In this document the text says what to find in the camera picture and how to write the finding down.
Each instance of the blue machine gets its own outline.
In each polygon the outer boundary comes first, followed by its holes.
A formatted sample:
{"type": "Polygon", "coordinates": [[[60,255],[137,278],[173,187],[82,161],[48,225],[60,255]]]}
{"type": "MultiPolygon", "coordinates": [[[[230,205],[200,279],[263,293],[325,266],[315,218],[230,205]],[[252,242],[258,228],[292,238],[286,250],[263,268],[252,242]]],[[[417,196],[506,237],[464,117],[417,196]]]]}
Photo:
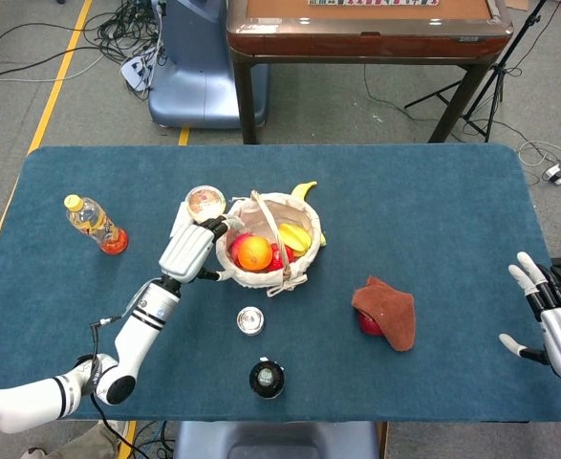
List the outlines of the blue machine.
{"type": "MultiPolygon", "coordinates": [[[[157,8],[159,0],[153,0],[157,8]]],[[[167,60],[156,63],[148,108],[172,127],[240,127],[226,34],[226,0],[167,0],[161,18],[167,60]]],[[[269,65],[252,68],[255,120],[268,114],[269,65]]]]}

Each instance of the woven basket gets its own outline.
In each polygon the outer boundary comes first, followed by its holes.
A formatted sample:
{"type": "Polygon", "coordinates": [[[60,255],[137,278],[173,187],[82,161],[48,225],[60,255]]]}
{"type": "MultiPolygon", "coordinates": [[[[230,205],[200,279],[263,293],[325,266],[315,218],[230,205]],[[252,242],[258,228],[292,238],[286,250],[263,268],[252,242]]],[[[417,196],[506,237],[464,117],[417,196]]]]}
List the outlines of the woven basket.
{"type": "Polygon", "coordinates": [[[269,241],[275,241],[284,269],[270,273],[251,273],[236,266],[228,250],[240,233],[231,229],[216,243],[216,256],[224,269],[220,272],[221,280],[232,278],[244,287],[267,288],[268,296],[293,290],[308,280],[306,270],[318,254],[321,234],[318,214],[308,203],[290,194],[259,194],[252,191],[250,198],[235,200],[227,215],[238,217],[244,222],[245,229],[242,232],[250,231],[266,237],[269,241]],[[287,250],[278,232],[278,225],[282,223],[299,225],[312,238],[308,251],[292,263],[289,263],[287,250]]]}

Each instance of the juice bottle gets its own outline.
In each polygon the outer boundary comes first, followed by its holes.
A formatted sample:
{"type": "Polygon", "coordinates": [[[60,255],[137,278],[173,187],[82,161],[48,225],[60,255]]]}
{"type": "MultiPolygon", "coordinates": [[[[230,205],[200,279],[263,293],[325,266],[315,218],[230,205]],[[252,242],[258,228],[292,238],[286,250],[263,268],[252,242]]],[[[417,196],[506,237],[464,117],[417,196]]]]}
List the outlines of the juice bottle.
{"type": "Polygon", "coordinates": [[[127,233],[112,223],[104,209],[93,199],[71,194],[66,196],[63,204],[68,209],[66,216],[70,223],[94,239],[100,249],[112,255],[127,249],[127,233]]]}

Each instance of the wooden table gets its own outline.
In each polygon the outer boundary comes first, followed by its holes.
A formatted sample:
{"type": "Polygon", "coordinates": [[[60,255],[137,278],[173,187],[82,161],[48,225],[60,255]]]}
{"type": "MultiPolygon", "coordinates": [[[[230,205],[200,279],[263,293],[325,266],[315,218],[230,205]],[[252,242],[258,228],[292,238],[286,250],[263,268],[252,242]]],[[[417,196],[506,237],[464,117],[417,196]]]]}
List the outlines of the wooden table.
{"type": "Polygon", "coordinates": [[[504,0],[386,7],[230,0],[227,39],[244,143],[256,143],[250,68],[259,63],[461,66],[463,82],[429,139],[444,142],[512,34],[504,0]]]}

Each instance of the banana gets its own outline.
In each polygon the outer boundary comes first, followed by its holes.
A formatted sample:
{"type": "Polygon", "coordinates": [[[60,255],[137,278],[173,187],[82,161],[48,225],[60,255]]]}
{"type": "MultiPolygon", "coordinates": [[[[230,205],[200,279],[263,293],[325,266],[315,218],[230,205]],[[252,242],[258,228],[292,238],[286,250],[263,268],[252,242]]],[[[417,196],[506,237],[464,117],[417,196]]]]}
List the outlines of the banana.
{"type": "MultiPolygon", "coordinates": [[[[308,194],[308,191],[310,191],[310,188],[313,188],[317,185],[318,185],[318,182],[316,180],[314,180],[312,182],[307,182],[305,184],[299,184],[298,186],[296,186],[295,188],[292,189],[291,196],[305,201],[306,200],[306,194],[308,194]]],[[[322,232],[320,233],[320,245],[322,247],[325,247],[327,245],[327,238],[325,237],[325,235],[322,232]]]]}

